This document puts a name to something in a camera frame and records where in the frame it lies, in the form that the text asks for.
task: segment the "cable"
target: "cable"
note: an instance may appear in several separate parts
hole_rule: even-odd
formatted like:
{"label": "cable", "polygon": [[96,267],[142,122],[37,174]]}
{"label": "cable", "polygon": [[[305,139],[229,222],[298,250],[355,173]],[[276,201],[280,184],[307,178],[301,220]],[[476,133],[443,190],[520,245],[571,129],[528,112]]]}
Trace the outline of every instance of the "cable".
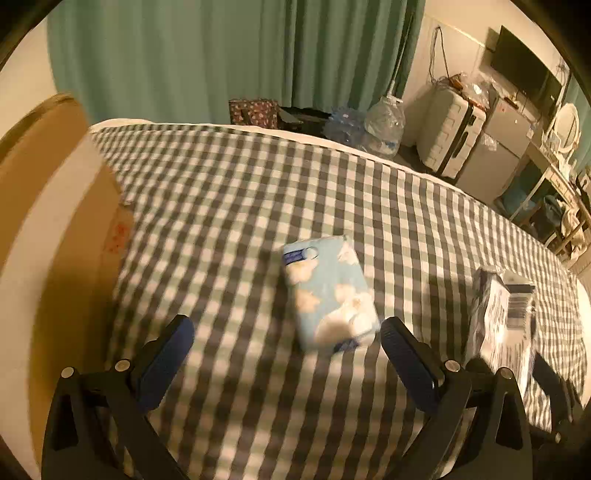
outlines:
{"label": "cable", "polygon": [[558,79],[558,74],[560,74],[561,78],[562,78],[562,82],[559,80],[560,84],[564,86],[563,82],[567,82],[568,81],[568,75],[566,74],[566,70],[567,70],[567,65],[564,62],[564,59],[562,57],[560,57],[560,61],[556,67],[556,78]]}
{"label": "cable", "polygon": [[449,76],[449,69],[447,67],[447,57],[445,55],[445,48],[443,47],[443,30],[441,30],[441,26],[437,26],[435,28],[435,35],[433,37],[433,43],[431,44],[431,52],[429,54],[429,77],[431,78],[431,83],[437,83],[439,80],[436,80],[433,76],[433,64],[435,63],[435,45],[437,44],[437,34],[440,34],[440,41],[441,41],[441,52],[443,53],[443,63],[445,64],[445,71],[447,74],[447,81],[451,84],[451,78]]}

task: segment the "mini fridge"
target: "mini fridge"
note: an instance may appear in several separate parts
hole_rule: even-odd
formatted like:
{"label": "mini fridge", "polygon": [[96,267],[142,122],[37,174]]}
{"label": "mini fridge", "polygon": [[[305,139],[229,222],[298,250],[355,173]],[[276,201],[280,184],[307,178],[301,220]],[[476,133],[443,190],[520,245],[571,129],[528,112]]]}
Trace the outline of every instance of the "mini fridge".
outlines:
{"label": "mini fridge", "polygon": [[[456,182],[458,188],[487,205],[509,187],[530,143],[529,120],[499,96],[494,100]],[[494,140],[494,148],[486,136]]]}

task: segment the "television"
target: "television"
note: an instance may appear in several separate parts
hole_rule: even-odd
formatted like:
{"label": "television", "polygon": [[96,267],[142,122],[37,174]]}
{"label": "television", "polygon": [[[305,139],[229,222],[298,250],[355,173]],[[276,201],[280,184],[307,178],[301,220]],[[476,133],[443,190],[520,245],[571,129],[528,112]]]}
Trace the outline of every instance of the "television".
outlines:
{"label": "television", "polygon": [[492,56],[491,67],[515,85],[540,113],[550,117],[562,85],[551,71],[505,27]]}

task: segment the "cloth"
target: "cloth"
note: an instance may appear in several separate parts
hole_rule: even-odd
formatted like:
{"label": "cloth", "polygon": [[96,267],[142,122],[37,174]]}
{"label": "cloth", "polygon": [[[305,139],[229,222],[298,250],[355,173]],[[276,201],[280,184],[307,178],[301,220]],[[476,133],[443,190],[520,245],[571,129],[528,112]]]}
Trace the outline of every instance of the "cloth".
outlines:
{"label": "cloth", "polygon": [[283,262],[305,351],[339,352],[374,341],[373,291],[346,236],[286,245]]}
{"label": "cloth", "polygon": [[[350,235],[378,317],[397,315],[442,359],[463,356],[478,266],[527,277],[537,289],[533,346],[581,392],[574,277],[457,189],[224,127],[130,125],[95,140],[136,226],[114,292],[111,362],[176,313],[196,325],[185,366],[150,416],[191,478],[382,478],[424,423],[378,342],[330,358],[301,352],[281,261],[301,238]],[[550,427],[537,384],[524,403]]]}
{"label": "cloth", "polygon": [[[564,207],[564,214],[562,215],[562,221],[560,223],[560,233],[562,233],[562,236],[566,238],[573,230],[578,227],[580,223],[577,218],[577,212],[579,210],[578,208],[575,208],[572,205],[568,205],[564,202],[560,203]],[[582,228],[580,228],[579,231],[573,235],[573,237],[570,239],[570,244],[572,246],[570,259],[577,260],[578,257],[580,257],[585,252],[585,250],[587,250],[587,240],[585,240],[585,235]]]}

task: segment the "cardboard box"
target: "cardboard box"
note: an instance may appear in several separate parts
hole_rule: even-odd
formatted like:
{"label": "cardboard box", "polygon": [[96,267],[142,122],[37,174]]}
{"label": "cardboard box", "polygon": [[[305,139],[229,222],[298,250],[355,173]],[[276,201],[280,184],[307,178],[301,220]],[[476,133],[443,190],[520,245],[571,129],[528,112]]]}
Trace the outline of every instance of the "cardboard box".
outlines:
{"label": "cardboard box", "polygon": [[32,478],[61,370],[104,366],[132,224],[72,97],[0,141],[0,435]]}

